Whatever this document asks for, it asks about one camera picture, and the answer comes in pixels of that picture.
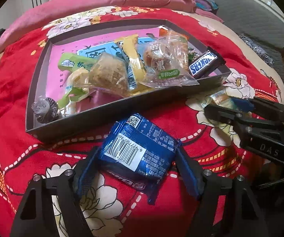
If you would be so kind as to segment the small yellow cake packet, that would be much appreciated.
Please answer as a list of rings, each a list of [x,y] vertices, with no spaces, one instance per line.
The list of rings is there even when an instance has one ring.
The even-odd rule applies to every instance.
[[[205,99],[205,102],[202,104],[203,107],[207,105],[218,105],[224,108],[235,110],[237,106],[234,104],[234,101],[230,96],[228,96],[225,90],[217,91],[211,95],[208,95]]]

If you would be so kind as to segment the Snickers bar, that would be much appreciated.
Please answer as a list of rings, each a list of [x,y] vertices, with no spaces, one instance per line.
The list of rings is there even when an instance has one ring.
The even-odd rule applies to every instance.
[[[225,59],[215,49],[207,47],[207,50],[189,66],[189,72],[195,79],[200,79],[224,64]]]

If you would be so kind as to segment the blue cookie packet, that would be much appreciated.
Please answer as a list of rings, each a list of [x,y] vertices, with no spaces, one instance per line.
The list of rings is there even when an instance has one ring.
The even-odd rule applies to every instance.
[[[101,167],[154,205],[181,142],[139,113],[115,122],[99,149]]]

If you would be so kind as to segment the clear round biscuit packet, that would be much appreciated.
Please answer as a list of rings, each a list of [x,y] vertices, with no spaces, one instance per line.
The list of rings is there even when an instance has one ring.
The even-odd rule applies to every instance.
[[[152,88],[196,86],[198,81],[184,70],[165,38],[157,38],[143,45],[146,76],[141,82]]]

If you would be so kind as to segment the small dark round candy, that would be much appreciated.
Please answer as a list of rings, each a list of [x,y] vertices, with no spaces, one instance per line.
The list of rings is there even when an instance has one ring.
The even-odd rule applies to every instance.
[[[41,124],[48,124],[59,119],[58,104],[50,97],[40,96],[31,108],[37,122]]]

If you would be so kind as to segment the gold wafer bar packet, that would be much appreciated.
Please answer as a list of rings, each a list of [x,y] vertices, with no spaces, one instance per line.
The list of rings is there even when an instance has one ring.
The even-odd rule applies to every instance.
[[[147,91],[147,87],[141,84],[146,76],[146,70],[137,50],[138,34],[117,38],[114,43],[120,48],[124,60],[128,64],[127,75],[130,92],[138,94]]]

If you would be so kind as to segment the clear brown pastry packet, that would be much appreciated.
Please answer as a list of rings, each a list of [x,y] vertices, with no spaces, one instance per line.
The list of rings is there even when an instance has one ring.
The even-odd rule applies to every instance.
[[[89,72],[89,84],[128,97],[130,94],[125,61],[103,52]]]

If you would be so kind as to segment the green milk snack packet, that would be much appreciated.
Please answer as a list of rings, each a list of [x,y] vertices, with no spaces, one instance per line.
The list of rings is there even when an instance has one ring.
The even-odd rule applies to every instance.
[[[90,88],[89,72],[97,60],[97,58],[88,58],[74,53],[61,55],[58,68],[60,71],[70,73],[65,81],[64,95],[57,101],[63,117],[77,113],[77,103],[95,93],[95,90]]]

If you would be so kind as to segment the green dark candy packet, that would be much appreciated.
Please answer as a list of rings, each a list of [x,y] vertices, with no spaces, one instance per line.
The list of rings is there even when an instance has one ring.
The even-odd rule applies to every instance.
[[[188,62],[191,65],[198,57],[200,53],[194,48],[188,48]]]

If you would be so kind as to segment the orange rice cracker packet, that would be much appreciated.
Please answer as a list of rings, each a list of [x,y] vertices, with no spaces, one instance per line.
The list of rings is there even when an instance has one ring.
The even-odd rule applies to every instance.
[[[188,70],[188,37],[173,30],[168,30],[165,28],[160,28],[159,36],[161,38],[165,38],[165,40],[168,42],[169,47],[173,50],[173,55],[178,60],[180,66],[184,70]]]

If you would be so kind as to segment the dark patterned cloth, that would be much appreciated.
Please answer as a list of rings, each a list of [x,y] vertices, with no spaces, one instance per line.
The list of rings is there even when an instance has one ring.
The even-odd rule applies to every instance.
[[[245,35],[240,35],[240,39],[249,46],[268,66],[273,67],[274,60],[269,54],[252,39]]]

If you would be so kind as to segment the grey shallow tray box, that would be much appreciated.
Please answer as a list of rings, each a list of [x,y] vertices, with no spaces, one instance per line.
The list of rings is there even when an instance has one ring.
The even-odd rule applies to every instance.
[[[190,33],[168,20],[161,19],[127,19],[100,23],[75,29],[49,39],[42,51],[32,82],[29,89],[28,102],[26,107],[25,127],[26,132],[42,142],[51,140],[58,141],[72,135],[88,131],[91,128],[101,126],[107,122],[116,121],[129,113],[141,112],[145,109],[154,108],[157,105],[172,102],[175,99],[191,94],[196,94],[208,88],[218,87],[229,76],[230,69],[221,64],[215,75],[206,75],[198,80],[196,86],[168,87],[150,91],[149,93],[135,95],[104,105],[96,106],[83,112],[76,113],[48,124],[37,122],[31,105],[39,97],[46,94],[46,84],[63,86],[62,74],[50,70],[50,56],[54,52],[55,45],[72,44],[79,40],[89,38],[91,43],[97,43],[103,34],[118,34],[120,36],[141,31],[150,32],[151,28],[164,26],[173,31],[187,35],[190,45],[204,52],[207,47],[192,36]]]

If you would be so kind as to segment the grey padded headboard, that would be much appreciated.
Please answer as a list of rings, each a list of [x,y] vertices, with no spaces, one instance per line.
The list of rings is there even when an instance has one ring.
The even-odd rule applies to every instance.
[[[238,35],[249,37],[273,59],[272,68],[284,70],[280,50],[284,47],[284,17],[260,0],[214,0],[217,16]]]

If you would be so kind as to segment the colourful striped clothing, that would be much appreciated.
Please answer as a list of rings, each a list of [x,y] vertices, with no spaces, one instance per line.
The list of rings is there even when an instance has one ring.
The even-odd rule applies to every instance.
[[[214,0],[195,0],[195,2],[199,9],[212,12],[213,14],[216,14],[219,9],[219,6]]]

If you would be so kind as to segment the pink blue children's book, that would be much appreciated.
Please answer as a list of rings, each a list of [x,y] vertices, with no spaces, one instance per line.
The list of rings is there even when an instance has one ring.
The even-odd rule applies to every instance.
[[[66,44],[54,44],[50,49],[48,63],[47,81],[45,96],[58,101],[72,89],[67,83],[72,69],[85,66],[87,58],[95,58],[106,52],[122,58],[119,47],[114,40],[122,36],[138,34],[138,43],[144,44],[152,40],[151,36],[159,37],[158,27],[134,29],[108,34],[94,34],[88,38],[77,41],[69,41]],[[68,105],[61,110],[67,116],[72,113],[79,113],[88,109],[122,99],[121,96],[100,90],[89,90],[89,95],[79,102],[69,101]]]

